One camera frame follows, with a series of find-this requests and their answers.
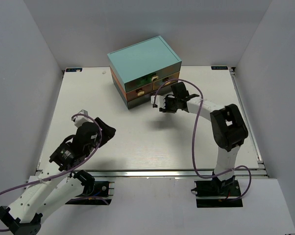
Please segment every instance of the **gray wall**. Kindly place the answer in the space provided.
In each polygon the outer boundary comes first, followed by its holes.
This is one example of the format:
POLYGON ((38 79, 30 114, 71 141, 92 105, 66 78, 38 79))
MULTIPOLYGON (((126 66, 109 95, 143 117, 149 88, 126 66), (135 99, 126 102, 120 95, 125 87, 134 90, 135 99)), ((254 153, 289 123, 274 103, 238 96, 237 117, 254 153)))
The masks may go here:
POLYGON ((162 35, 183 65, 237 65, 271 0, 25 0, 61 69, 162 35))
MULTIPOLYGON (((25 3, 0 0, 0 191, 35 172, 60 84, 60 68, 25 3)), ((0 197, 0 205, 19 195, 0 197)))
POLYGON ((237 67, 265 166, 295 225, 295 0, 273 0, 237 67))

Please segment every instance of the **teal surface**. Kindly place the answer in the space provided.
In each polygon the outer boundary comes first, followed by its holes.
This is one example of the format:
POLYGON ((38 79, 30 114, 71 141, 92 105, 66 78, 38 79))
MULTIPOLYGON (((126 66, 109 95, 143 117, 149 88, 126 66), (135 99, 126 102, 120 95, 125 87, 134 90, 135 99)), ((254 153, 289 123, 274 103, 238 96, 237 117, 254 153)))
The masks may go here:
POLYGON ((161 36, 107 54, 125 84, 181 62, 161 36))

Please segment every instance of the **gold knob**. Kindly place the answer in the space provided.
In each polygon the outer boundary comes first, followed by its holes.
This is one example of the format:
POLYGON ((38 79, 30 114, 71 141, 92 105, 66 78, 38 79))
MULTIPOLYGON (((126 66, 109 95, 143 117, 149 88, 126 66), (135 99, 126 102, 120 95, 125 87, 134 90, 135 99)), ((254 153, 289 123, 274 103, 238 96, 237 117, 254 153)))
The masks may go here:
POLYGON ((158 76, 157 76, 157 75, 154 75, 154 76, 152 77, 152 82, 154 82, 156 79, 158 79, 158 76))
POLYGON ((141 96, 141 95, 143 95, 144 94, 144 91, 142 91, 142 90, 139 90, 138 91, 138 96, 141 96))

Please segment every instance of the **wall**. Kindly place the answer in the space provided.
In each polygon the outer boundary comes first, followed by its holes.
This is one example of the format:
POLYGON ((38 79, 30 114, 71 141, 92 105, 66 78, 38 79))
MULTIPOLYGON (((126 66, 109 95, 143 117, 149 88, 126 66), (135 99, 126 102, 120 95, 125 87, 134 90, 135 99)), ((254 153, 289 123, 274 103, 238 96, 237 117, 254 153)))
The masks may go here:
POLYGON ((273 0, 237 67, 265 166, 295 225, 295 0, 273 0))
POLYGON ((237 65, 271 0, 25 0, 61 69, 162 35, 183 65, 237 65))
MULTIPOLYGON (((0 0, 0 191, 35 172, 61 76, 25 3, 0 0)), ((19 195, 0 197, 0 205, 19 195)))

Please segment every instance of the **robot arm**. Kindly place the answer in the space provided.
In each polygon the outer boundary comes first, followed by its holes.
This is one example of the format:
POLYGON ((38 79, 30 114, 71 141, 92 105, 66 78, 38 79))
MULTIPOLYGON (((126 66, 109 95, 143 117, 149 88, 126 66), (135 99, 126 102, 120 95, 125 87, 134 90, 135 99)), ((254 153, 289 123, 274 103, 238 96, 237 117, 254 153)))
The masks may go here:
POLYGON ((85 117, 74 118, 76 134, 65 138, 52 153, 49 163, 38 176, 41 183, 29 186, 8 207, 0 207, 0 220, 14 235, 37 234, 46 218, 70 199, 80 195, 85 186, 94 184, 94 178, 84 170, 76 173, 61 188, 57 188, 57 185, 68 174, 49 181, 42 181, 42 179, 71 170, 83 162, 98 144, 102 147, 113 138, 116 130, 98 117, 95 120, 99 126, 85 117))
MULTIPOLYGON (((158 107, 163 113, 176 113, 180 109, 197 114, 203 102, 200 116, 211 121, 214 140, 218 145, 218 157, 213 175, 233 169, 240 146, 248 137, 248 131, 238 107, 234 104, 221 106, 202 100, 197 94, 189 95, 183 82, 172 85, 172 92, 173 94, 168 94, 166 97, 157 95, 155 99, 155 96, 152 96, 153 107, 158 107)), ((234 180, 233 171, 213 178, 213 190, 223 194, 234 180)))

